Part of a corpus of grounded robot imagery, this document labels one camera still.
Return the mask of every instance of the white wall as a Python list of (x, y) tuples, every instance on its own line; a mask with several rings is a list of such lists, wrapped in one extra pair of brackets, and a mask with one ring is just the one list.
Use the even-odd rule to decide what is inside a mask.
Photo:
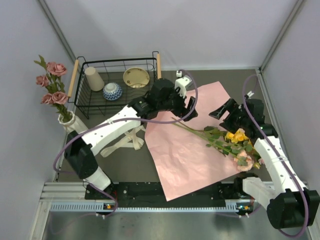
[(151, 56), (162, 69), (260, 66), (295, 0), (47, 0), (76, 56)]
[(307, 0), (265, 71), (297, 174), (320, 193), (320, 1)]
[(55, 109), (40, 104), (33, 60), (64, 63), (67, 86), (73, 64), (35, 0), (2, 1), (0, 22), (0, 239), (23, 240), (65, 137)]

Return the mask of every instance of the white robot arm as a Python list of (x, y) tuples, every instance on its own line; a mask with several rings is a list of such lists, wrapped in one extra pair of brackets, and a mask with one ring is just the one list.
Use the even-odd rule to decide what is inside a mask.
[[(242, 190), (266, 209), (269, 221), (274, 228), (282, 229), (301, 227), (304, 224), (305, 207), (301, 192), (297, 187), (299, 186), (308, 204), (308, 226), (310, 226), (314, 222), (320, 196), (316, 190), (307, 189), (306, 185), (297, 177), (281, 148), (278, 133), (271, 124), (265, 123), (263, 102), (259, 99), (250, 99), (251, 95), (245, 96), (245, 102), (264, 135), (253, 123), (245, 111), (244, 105), (238, 105), (233, 99), (229, 99), (223, 106), (209, 114), (215, 119), (220, 119), (226, 111), (229, 112), (220, 126), (232, 133), (235, 133), (239, 128), (244, 129), (245, 135), (254, 143), (254, 148), (263, 159), (274, 186), (272, 189), (267, 187), (260, 178), (248, 177), (242, 180)], [(277, 156), (265, 136), (280, 156)], [(283, 162), (293, 174), (297, 184)]]
[[(185, 99), (187, 88), (192, 84), (192, 80), (187, 75), (182, 76), (179, 71), (176, 75), (178, 79), (175, 84), (164, 78), (157, 80), (145, 96), (133, 99), (120, 112), (100, 124), (109, 123), (109, 125), (85, 134), (67, 148), (65, 158), (80, 179), (102, 191), (105, 190), (111, 184), (111, 180), (98, 166), (95, 156), (107, 144), (125, 132), (140, 126), (141, 121), (137, 119), (153, 119), (159, 111), (171, 111), (181, 118), (191, 111), (195, 99), (191, 97), (187, 107), (185, 107)], [(198, 113), (194, 110), (185, 121), (196, 116)], [(76, 135), (78, 135), (76, 132), (70, 133), (68, 141)]]

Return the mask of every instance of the gray floor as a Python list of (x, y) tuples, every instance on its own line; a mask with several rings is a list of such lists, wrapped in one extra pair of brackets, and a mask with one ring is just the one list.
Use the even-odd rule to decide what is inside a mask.
[[(55, 212), (53, 231), (58, 232), (81, 212)], [(299, 229), (287, 229), (296, 234)], [(268, 222), (264, 209), (250, 218), (231, 218), (212, 213), (116, 213), (102, 220), (86, 216), (52, 235), (48, 226), (43, 240), (286, 240)], [(307, 231), (297, 240), (309, 240)]]
[[(255, 74), (254, 70), (199, 70), (191, 71), (198, 86), (209, 83), (220, 82), (231, 98), (238, 103), (242, 103), (242, 86), (245, 79)], [(170, 80), (176, 79), (175, 71), (163, 71), (162, 77)], [(253, 90), (255, 81), (248, 84), (248, 91)], [(263, 95), (258, 86), (255, 91), (255, 98), (262, 99)], [(90, 119), (86, 119), (83, 114), (77, 110), (76, 114), (83, 120), (88, 128), (92, 128), (105, 121), (111, 115), (93, 115)], [(266, 122), (270, 122), (270, 118), (265, 108)], [(145, 144), (140, 150), (135, 151), (133, 148), (120, 148), (108, 157), (104, 158), (100, 154), (96, 156), (99, 166), (107, 173), (114, 182), (159, 182), (156, 166), (151, 154)], [(62, 170), (72, 171), (67, 161), (63, 161)], [(253, 169), (253, 172), (259, 175), (263, 181), (269, 181), (270, 177), (264, 167), (260, 170)], [(227, 178), (226, 181), (233, 180), (235, 176)], [(74, 174), (62, 173), (58, 178), (59, 182), (78, 182), (78, 177)]]

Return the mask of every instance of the small dish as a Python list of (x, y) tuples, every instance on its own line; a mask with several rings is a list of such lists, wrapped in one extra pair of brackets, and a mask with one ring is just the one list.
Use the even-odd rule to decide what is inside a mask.
[(103, 97), (109, 101), (115, 101), (122, 96), (122, 88), (118, 83), (110, 82), (103, 88)]
[(132, 67), (124, 72), (123, 81), (131, 88), (143, 88), (148, 85), (150, 76), (144, 69)]

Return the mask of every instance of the blue and white pot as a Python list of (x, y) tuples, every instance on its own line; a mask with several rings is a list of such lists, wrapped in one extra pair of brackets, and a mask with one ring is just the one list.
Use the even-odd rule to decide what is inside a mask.
[(109, 101), (115, 101), (122, 96), (122, 88), (118, 83), (110, 82), (103, 88), (103, 97)]

